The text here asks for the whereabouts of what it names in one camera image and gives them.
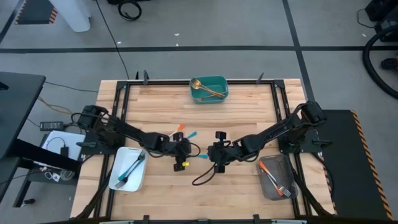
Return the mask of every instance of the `concrete floor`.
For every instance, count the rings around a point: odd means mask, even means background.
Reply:
[[[14,25],[0,39],[2,49],[39,49],[39,54],[0,53],[0,70],[45,75],[47,81],[89,90],[97,90],[100,80],[125,79],[126,74],[117,53],[80,52],[46,53],[57,48],[114,47],[97,5],[88,5],[91,29],[75,33],[61,15],[52,25]],[[175,47],[219,45],[294,46],[283,1],[253,0],[151,0],[140,3],[142,17],[136,22],[122,20],[117,8],[98,0],[119,47]],[[375,32],[356,23],[356,11],[369,0],[288,0],[298,41],[301,46],[363,46]],[[18,0],[0,2],[0,30],[16,7]],[[363,14],[363,22],[369,22]],[[151,79],[190,78],[197,75],[222,75],[226,78],[303,78],[293,50],[229,50],[186,52],[123,52],[130,77],[146,69]],[[395,52],[371,53],[377,65]],[[303,59],[315,99],[324,109],[356,110],[383,184],[393,216],[398,217],[398,101],[386,95],[372,82],[363,68],[361,52],[303,52]],[[380,74],[398,89],[393,72]],[[41,97],[52,104],[80,112],[93,104],[95,93],[82,93],[45,84]],[[69,121],[37,102],[29,116],[40,121]],[[39,144],[45,133],[29,122],[20,138]],[[25,173],[18,170],[16,175]],[[66,220],[72,207],[75,188],[33,183],[27,198],[37,203],[31,207],[12,208],[22,179],[12,182],[0,203],[0,223],[43,223]]]

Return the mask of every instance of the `white plate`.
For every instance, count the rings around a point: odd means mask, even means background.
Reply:
[[[113,190],[125,190],[135,192],[142,187],[145,175],[145,167],[147,165],[148,155],[145,152],[145,159],[142,161],[130,174],[129,180],[121,188],[116,188],[115,185],[119,183],[119,176],[122,175],[131,164],[138,158],[142,149],[120,147],[116,153],[111,178],[109,180],[109,188]]]

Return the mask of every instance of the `gold spoon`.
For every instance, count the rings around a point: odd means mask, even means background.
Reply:
[[[210,96],[199,97],[199,98],[197,98],[197,100],[198,100],[198,101],[202,101],[203,99],[209,98],[209,97],[212,97],[212,96],[218,96],[218,95],[212,94],[212,95],[210,95]]]
[[[192,81],[192,88],[194,88],[194,89],[196,89],[196,90],[204,89],[204,90],[206,90],[206,91],[208,91],[208,92],[210,92],[210,93],[212,93],[212,94],[215,94],[215,95],[217,95],[217,96],[225,97],[224,94],[222,94],[222,93],[217,93],[216,91],[213,91],[213,90],[207,88],[206,86],[202,85],[201,82],[200,82],[199,80],[197,80],[197,79],[195,79],[195,80]]]

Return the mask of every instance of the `wooden tabletop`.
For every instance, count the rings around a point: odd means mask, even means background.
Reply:
[[[302,85],[299,79],[284,81],[293,111],[299,103],[305,102]],[[101,82],[97,105],[111,111],[116,82]],[[201,154],[206,154],[207,147],[216,141],[216,131],[224,131],[227,139],[235,140],[259,133],[277,122],[269,85],[229,85],[228,88],[229,95],[224,103],[196,105],[190,98],[188,86],[134,86],[130,89],[126,122],[143,131],[164,134],[171,134],[184,124],[185,135],[197,131],[191,141],[201,147]],[[280,92],[277,94],[282,105]],[[139,147],[129,139],[126,146]],[[260,157],[278,153],[277,141],[272,141],[261,151]],[[302,154],[301,160],[307,187],[323,207],[333,213],[322,165],[309,154]],[[263,196],[256,162],[232,162],[226,166],[225,174],[216,174],[207,184],[195,187],[191,185],[192,180],[208,170],[212,163],[200,158],[188,161],[190,165],[185,171],[174,172],[174,158],[149,157],[141,190],[115,191],[112,220],[142,220],[144,215],[150,215],[152,220],[250,219],[253,214],[259,214],[260,218],[294,217],[291,200],[275,202]],[[78,215],[96,192],[102,162],[103,156],[93,156],[83,164],[71,217]],[[103,197],[101,215],[105,214],[107,194],[108,191]],[[301,196],[298,202],[304,214]]]

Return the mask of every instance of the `teal bowl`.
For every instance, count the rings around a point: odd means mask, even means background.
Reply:
[[[201,82],[202,85],[207,88],[216,91],[218,93],[223,93],[225,97],[220,98],[219,96],[211,96],[211,93],[204,89],[194,89],[192,87],[192,80],[197,79]],[[192,78],[189,82],[191,96],[194,102],[198,104],[206,104],[206,103],[222,103],[225,98],[228,96],[228,84],[226,79],[222,76],[211,76],[211,77],[196,77]]]

